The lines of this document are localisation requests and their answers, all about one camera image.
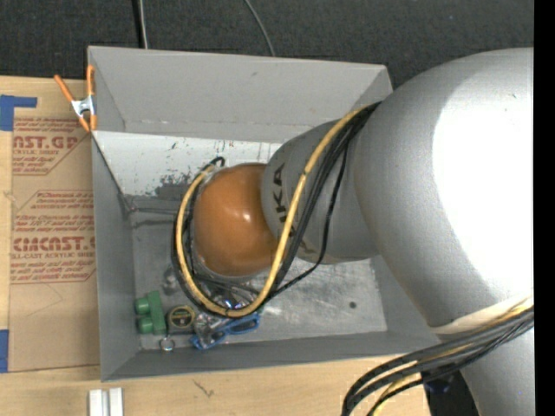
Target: gray robot arm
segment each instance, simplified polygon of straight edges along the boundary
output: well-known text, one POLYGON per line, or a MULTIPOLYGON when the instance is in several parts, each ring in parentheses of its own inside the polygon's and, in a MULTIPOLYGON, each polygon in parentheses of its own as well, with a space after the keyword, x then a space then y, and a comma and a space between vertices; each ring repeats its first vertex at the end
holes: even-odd
MULTIPOLYGON (((533 294, 532 70, 532 49, 434 68, 394 91, 349 149, 324 261, 381 254, 443 340, 533 294)), ((276 235, 329 128, 285 144, 264 173, 276 235)), ((333 172, 299 251, 308 260, 322 244, 333 172)), ((533 329, 462 373, 482 416, 535 414, 533 329)))

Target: black cable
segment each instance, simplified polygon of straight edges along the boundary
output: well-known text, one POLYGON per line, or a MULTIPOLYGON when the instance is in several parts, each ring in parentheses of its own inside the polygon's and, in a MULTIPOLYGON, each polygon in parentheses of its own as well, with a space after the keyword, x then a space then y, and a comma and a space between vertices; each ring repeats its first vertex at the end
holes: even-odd
POLYGON ((245 2, 247 8, 251 12, 254 19, 256 20, 258 27, 262 31, 262 35, 264 36, 264 39, 266 40, 266 45, 268 46, 268 49, 270 50, 270 54, 275 57, 276 56, 276 51, 274 50, 274 47, 271 44, 270 36, 268 36, 268 33, 266 32, 266 28, 264 27, 264 24, 262 23, 262 20, 258 16, 257 11, 254 9, 254 6, 252 6, 252 4, 249 0, 243 0, 243 2, 245 2))
POLYGON ((141 7, 140 7, 140 0, 130 0, 131 7, 133 10, 133 20, 135 25, 135 34, 137 35, 137 43, 139 44, 139 48, 146 48, 147 44, 145 42, 146 39, 146 32, 143 32, 143 19, 141 16, 141 7))
POLYGON ((388 400, 389 398, 395 396, 398 393, 401 393, 405 390, 408 390, 409 388, 412 387, 416 387, 420 384, 423 383, 427 383, 427 382, 431 382, 433 380, 438 380, 444 377, 449 376, 450 374, 453 374, 459 370, 461 370, 464 367, 467 367, 468 365, 470 365, 473 362, 476 362, 477 360, 481 359, 482 357, 484 357, 486 354, 490 353, 491 351, 493 351, 496 347, 498 347, 499 345, 501 345, 502 343, 505 343, 507 341, 510 341, 512 339, 516 339, 517 337, 519 337, 521 334, 525 333, 526 331, 528 331, 528 329, 530 329, 532 326, 524 326, 522 328, 516 328, 514 333, 511 331, 509 332, 507 335, 503 336, 502 340, 498 340, 495 341, 493 345, 491 346, 486 346, 485 348, 482 348, 482 350, 480 350, 480 352, 478 354, 476 354, 475 356, 472 356, 469 359, 464 360, 462 363, 460 364, 454 364, 452 366, 448 366, 449 368, 443 368, 440 369, 438 371, 436 371, 434 374, 426 374, 424 375, 426 372, 422 372, 422 377, 419 380, 413 380, 412 382, 409 382, 408 384, 405 384, 402 387, 396 388, 395 390, 392 390, 391 392, 383 395, 382 397, 380 397, 378 399, 378 401, 372 406, 372 408, 370 408, 370 411, 368 412, 367 416, 373 416, 375 410, 377 410, 377 408, 386 400, 388 400))
POLYGON ((333 215, 333 211, 334 211, 335 206, 336 206, 337 194, 339 193, 339 188, 340 188, 341 182, 343 180, 343 174, 345 173, 345 167, 347 166, 348 151, 349 151, 349 144, 347 144, 347 146, 345 147, 345 149, 343 151, 343 160, 341 162, 341 167, 339 169, 339 173, 337 174, 336 184, 334 185, 333 192, 331 194, 330 205, 328 206, 328 211, 326 213, 326 222, 325 222, 325 225, 323 226, 322 248, 320 249, 320 254, 318 256, 318 259, 317 259, 316 263, 312 267, 310 267, 308 270, 306 270, 303 274, 295 277, 295 279, 289 281, 287 284, 285 284, 284 286, 276 289, 275 291, 272 291, 266 297, 266 299, 264 300, 263 305, 264 305, 264 303, 270 301, 270 299, 272 299, 273 297, 277 296, 280 293, 283 293, 286 289, 292 287, 293 285, 295 285, 299 281, 303 280, 310 273, 312 273, 316 268, 318 268, 320 263, 323 261, 323 258, 325 257, 325 253, 326 253, 326 248, 328 246, 328 234, 330 232, 331 216, 333 215))
POLYGON ((295 234, 290 241, 290 246, 282 262, 282 267, 277 273, 276 282, 274 283, 272 291, 278 289, 278 286, 287 275, 293 259, 297 255, 298 248, 303 241, 304 232, 306 231, 312 212, 314 211, 320 193, 323 189, 323 185, 327 181, 327 178, 333 166, 336 164, 339 155, 352 141, 356 134, 364 127, 369 116, 374 112, 378 105, 379 103, 376 103, 364 108, 360 113, 357 113, 357 115, 351 119, 349 124, 339 131, 336 137, 331 141, 330 150, 323 156, 323 161, 317 170, 317 175, 312 187, 310 188, 309 195, 307 196, 304 210, 301 218, 297 222, 295 234))
MULTIPOLYGON (((353 386, 345 396, 345 399, 343 401, 342 415, 343 416, 349 415, 360 402, 362 402, 366 397, 368 397, 370 394, 374 393, 381 387, 385 387, 392 382, 401 380, 405 377, 409 377, 412 374, 423 374, 423 373, 428 374, 426 378, 423 378, 423 380, 426 382, 450 375, 470 365, 471 363, 477 361, 478 359, 481 359, 488 353, 491 353, 495 348, 499 347, 500 345, 524 334, 526 331, 528 331, 530 328, 533 327, 533 324, 534 324, 534 320, 533 320, 533 306, 532 306, 530 309, 526 310, 525 312, 520 313, 519 315, 508 319, 506 322, 501 322, 500 324, 495 325, 493 329, 496 330, 496 333, 493 333, 492 335, 492 332, 488 332, 488 334, 490 334, 490 338, 484 342, 481 342, 479 344, 472 344, 470 347, 463 348, 462 350, 459 350, 453 354, 448 354, 442 357, 430 359, 429 361, 419 361, 417 364, 413 365, 412 367, 406 367, 402 370, 398 370, 392 374, 384 376, 383 378, 374 381, 373 383, 369 384, 368 386, 362 389, 360 384, 361 380, 358 380, 356 383, 357 385, 356 388, 358 388, 358 391, 356 393, 352 393, 352 390, 355 388, 355 386, 353 386)), ((454 342, 458 342, 462 347, 464 347, 465 345, 468 345, 468 344, 462 341, 467 339, 468 338, 461 338, 460 340, 457 340, 454 342)), ((435 346, 437 349, 435 349, 434 351, 437 351, 438 349, 440 349, 440 352, 438 354, 432 354, 432 356, 434 355, 439 356, 442 353, 446 353, 447 351, 449 351, 449 349, 445 348, 445 346, 447 345, 449 345, 450 347, 452 345, 452 342, 449 342, 448 344, 441 344, 439 346, 435 346)))
POLYGON ((520 322, 525 322, 526 319, 529 319, 531 317, 533 318, 533 306, 523 313, 512 316, 495 326, 482 329, 481 331, 463 336, 453 341, 443 342, 441 344, 433 345, 432 347, 423 348, 421 350, 414 351, 413 353, 405 354, 403 356, 394 358, 391 361, 385 362, 361 376, 347 392, 345 396, 345 401, 349 400, 350 396, 357 393, 358 390, 360 390, 372 379, 388 372, 389 370, 401 367, 402 365, 412 361, 421 361, 423 359, 435 357, 442 353, 446 353, 447 351, 454 350, 465 345, 473 344, 474 346, 477 346, 482 343, 487 343, 488 341, 492 340, 492 338, 499 336, 504 331, 507 331, 513 325, 516 325, 520 322))

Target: orange clip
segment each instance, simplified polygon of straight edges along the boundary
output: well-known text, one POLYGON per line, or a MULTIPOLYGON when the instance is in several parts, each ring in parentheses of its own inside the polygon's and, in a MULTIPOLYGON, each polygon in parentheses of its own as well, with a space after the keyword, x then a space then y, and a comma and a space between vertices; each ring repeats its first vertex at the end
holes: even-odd
POLYGON ((79 123, 83 129, 87 131, 87 133, 90 133, 91 130, 94 131, 97 125, 97 117, 95 113, 95 105, 93 103, 93 95, 95 95, 95 68, 93 65, 87 66, 87 97, 82 101, 77 101, 75 99, 75 97, 71 94, 71 91, 69 91, 68 85, 66 85, 60 75, 56 74, 54 76, 54 80, 60 87, 64 97, 69 103, 71 103, 71 106, 75 110, 75 113, 79 118, 79 123), (90 112, 88 123, 83 116, 85 111, 90 112))

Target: blue clip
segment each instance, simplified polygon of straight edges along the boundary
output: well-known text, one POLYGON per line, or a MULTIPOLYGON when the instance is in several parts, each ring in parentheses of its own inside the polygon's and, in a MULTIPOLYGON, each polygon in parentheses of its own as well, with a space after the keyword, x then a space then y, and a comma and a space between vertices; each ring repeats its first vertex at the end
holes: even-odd
POLYGON ((36 97, 0 95, 0 131, 13 131, 16 107, 36 107, 36 97))
POLYGON ((215 328, 214 331, 208 335, 208 341, 205 340, 205 338, 201 339, 198 335, 191 336, 189 341, 197 349, 207 350, 222 343, 228 335, 244 335, 245 333, 254 331, 259 325, 260 315, 258 313, 253 313, 246 317, 233 319, 225 325, 215 328))

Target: cable bundle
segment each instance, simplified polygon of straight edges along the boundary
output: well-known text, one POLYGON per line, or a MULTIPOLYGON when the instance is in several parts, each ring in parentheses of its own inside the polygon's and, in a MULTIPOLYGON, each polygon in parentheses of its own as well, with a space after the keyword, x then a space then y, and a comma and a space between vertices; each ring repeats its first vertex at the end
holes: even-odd
POLYGON ((272 263, 270 272, 265 279, 264 285, 261 288, 253 289, 252 283, 248 285, 224 284, 216 279, 206 278, 195 270, 191 251, 191 227, 193 222, 194 201, 199 193, 201 184, 206 181, 210 177, 211 173, 217 169, 217 164, 220 163, 223 165, 224 161, 222 158, 216 158, 199 172, 189 186, 189 189, 181 202, 178 217, 176 219, 174 236, 176 265, 179 267, 180 273, 182 274, 184 290, 189 298, 192 299, 192 301, 199 308, 216 315, 231 318, 240 318, 245 315, 249 315, 250 313, 257 311, 261 306, 276 295, 282 293, 295 283, 307 277, 317 268, 325 256, 330 220, 333 214, 336 197, 339 193, 339 187, 343 180, 349 144, 366 124, 369 116, 377 106, 378 104, 376 103, 375 105, 364 107, 353 113, 349 113, 340 119, 325 134, 310 156, 306 166, 304 167, 303 173, 300 175, 297 187, 292 196, 291 205, 288 210, 287 218, 284 221, 284 228, 279 239, 276 256, 272 263), (323 228, 323 242, 317 262, 312 267, 305 270, 302 274, 295 276, 293 279, 288 280, 285 283, 285 276, 289 272, 293 260, 295 259, 299 245, 302 243, 303 234, 309 223, 310 216, 314 211, 314 207, 316 206, 323 186, 327 181, 334 165, 340 158, 342 159, 342 163, 331 194, 330 204, 326 215, 326 222, 323 228), (313 171, 316 174, 314 181, 311 182, 310 189, 305 193, 304 188, 307 183, 307 178, 313 171), (296 220, 300 198, 304 195, 306 196, 305 207, 298 220, 296 220), (295 222, 295 232, 291 235, 293 222, 295 222), (221 297, 225 295, 219 295, 219 290, 227 292, 231 291, 234 294, 239 294, 245 299, 242 302, 248 303, 237 305, 228 303, 226 300, 221 300, 221 297))
POLYGON ((360 402, 380 388, 387 387, 368 412, 368 416, 376 416, 392 396, 423 383, 447 378, 533 326, 532 305, 522 311, 515 309, 495 323, 455 341, 424 348, 386 362, 355 382, 343 400, 341 415, 350 415, 360 402))

